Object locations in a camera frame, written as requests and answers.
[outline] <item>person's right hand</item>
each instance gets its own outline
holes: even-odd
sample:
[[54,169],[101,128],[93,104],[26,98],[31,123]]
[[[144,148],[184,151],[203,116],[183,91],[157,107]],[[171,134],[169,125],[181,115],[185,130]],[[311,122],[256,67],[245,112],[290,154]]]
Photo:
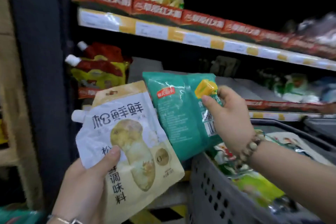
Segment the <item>person's right hand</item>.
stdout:
[[225,101],[224,107],[210,96],[202,96],[202,101],[214,118],[218,135],[238,156],[255,135],[247,105],[245,99],[227,86],[218,87],[218,96]]

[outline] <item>beaded bracelet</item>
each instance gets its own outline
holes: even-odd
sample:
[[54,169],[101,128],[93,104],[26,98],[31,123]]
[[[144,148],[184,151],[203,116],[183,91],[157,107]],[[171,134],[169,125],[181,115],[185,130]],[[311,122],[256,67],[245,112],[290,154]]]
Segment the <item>beaded bracelet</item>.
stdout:
[[251,139],[251,141],[246,145],[245,149],[237,156],[236,159],[236,169],[240,169],[243,164],[246,164],[252,154],[257,150],[258,145],[265,141],[265,135],[261,130],[255,130],[256,134]]

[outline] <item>wooden post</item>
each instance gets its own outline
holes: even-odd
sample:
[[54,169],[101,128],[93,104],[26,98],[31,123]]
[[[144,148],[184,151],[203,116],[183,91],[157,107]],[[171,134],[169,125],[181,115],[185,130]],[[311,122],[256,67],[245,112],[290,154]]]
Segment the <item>wooden post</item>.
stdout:
[[9,144],[8,149],[0,150],[0,166],[17,167],[28,207],[42,209],[42,183],[8,0],[0,0],[0,104]]

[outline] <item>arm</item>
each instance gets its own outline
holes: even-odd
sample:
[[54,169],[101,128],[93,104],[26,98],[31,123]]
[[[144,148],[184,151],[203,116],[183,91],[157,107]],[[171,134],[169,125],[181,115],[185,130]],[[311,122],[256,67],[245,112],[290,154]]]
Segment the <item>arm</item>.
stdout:
[[[225,101],[224,107],[209,96],[202,101],[214,117],[217,133],[238,155],[255,134],[246,102],[226,86],[219,87],[218,95]],[[335,222],[336,168],[268,141],[260,143],[250,166],[324,222]]]

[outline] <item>barcode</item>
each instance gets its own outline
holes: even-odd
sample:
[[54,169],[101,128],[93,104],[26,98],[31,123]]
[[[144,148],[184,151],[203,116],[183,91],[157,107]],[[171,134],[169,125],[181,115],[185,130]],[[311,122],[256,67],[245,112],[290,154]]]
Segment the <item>barcode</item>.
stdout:
[[208,133],[208,136],[217,135],[215,125],[214,125],[214,121],[206,122],[206,123],[204,123],[204,126],[205,126],[205,129],[206,129],[207,133]]
[[212,119],[212,115],[208,110],[202,112],[202,122],[207,122]]

